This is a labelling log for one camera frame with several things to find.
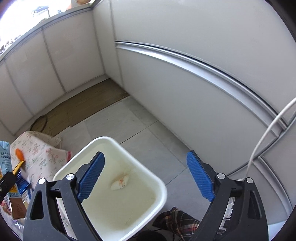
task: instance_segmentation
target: gray floor tile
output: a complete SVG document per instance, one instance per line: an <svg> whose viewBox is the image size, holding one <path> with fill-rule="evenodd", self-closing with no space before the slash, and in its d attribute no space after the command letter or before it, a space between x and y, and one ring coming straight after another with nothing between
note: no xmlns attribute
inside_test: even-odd
<svg viewBox="0 0 296 241"><path fill-rule="evenodd" d="M121 145L165 184L184 170L177 158L148 129Z"/></svg>
<svg viewBox="0 0 296 241"><path fill-rule="evenodd" d="M129 108L146 127L157 121L157 119L133 97L123 100L122 103Z"/></svg>
<svg viewBox="0 0 296 241"><path fill-rule="evenodd" d="M99 111L85 123L92 139L109 136L119 143L145 129L145 125L122 102Z"/></svg>
<svg viewBox="0 0 296 241"><path fill-rule="evenodd" d="M186 167L186 155L189 148L159 121L149 126L149 130L169 149Z"/></svg>
<svg viewBox="0 0 296 241"><path fill-rule="evenodd" d="M68 126L65 130L62 130L59 134L57 134L55 137L62 137L66 132L68 132L71 129L70 126Z"/></svg>
<svg viewBox="0 0 296 241"><path fill-rule="evenodd" d="M80 122L58 135L62 137L62 149L72 151L73 156L92 141L85 122Z"/></svg>
<svg viewBox="0 0 296 241"><path fill-rule="evenodd" d="M210 202L201 195L188 169L172 180L167 185L167 190L168 199L163 211L177 207L192 217L202 220Z"/></svg>

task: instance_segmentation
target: white bowl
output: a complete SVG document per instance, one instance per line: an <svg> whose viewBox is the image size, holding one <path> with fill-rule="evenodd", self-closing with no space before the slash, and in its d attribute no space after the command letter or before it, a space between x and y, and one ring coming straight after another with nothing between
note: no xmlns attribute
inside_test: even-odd
<svg viewBox="0 0 296 241"><path fill-rule="evenodd" d="M164 206L165 184L110 137L99 137L74 156L53 178L63 179L76 173L100 151L104 169L82 206L103 241L125 241L142 229ZM111 190L112 183L129 175L127 185ZM65 209L58 200L62 212Z"/></svg>

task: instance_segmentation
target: food piece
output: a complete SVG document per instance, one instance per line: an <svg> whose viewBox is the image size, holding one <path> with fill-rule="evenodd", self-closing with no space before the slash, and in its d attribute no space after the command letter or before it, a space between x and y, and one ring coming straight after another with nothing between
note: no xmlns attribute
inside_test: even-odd
<svg viewBox="0 0 296 241"><path fill-rule="evenodd" d="M17 156L17 158L20 161L24 161L25 160L24 155L23 155L22 151L19 148L15 149L15 155Z"/></svg>
<svg viewBox="0 0 296 241"><path fill-rule="evenodd" d="M118 190L124 188L128 183L129 175L125 175L123 178L121 178L118 181L115 181L111 185L111 190Z"/></svg>

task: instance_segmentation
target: bamboo mat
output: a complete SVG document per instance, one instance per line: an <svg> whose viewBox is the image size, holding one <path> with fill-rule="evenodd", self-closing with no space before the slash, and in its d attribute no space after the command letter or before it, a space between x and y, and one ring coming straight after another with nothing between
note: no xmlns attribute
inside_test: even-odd
<svg viewBox="0 0 296 241"><path fill-rule="evenodd" d="M94 113L129 96L113 80L107 79L62 102L46 114L48 121L43 133L55 136L68 126L74 126ZM33 126L40 131L45 120Z"/></svg>

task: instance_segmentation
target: plaid shirt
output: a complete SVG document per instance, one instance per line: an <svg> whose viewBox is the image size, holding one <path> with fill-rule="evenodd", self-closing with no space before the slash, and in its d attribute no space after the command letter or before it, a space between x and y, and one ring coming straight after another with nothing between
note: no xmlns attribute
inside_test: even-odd
<svg viewBox="0 0 296 241"><path fill-rule="evenodd" d="M189 214L173 207L170 211L161 213L153 222L153 226L159 229L171 231L178 235L183 241L189 241L197 230L200 221ZM217 235L223 235L224 230L218 230Z"/></svg>

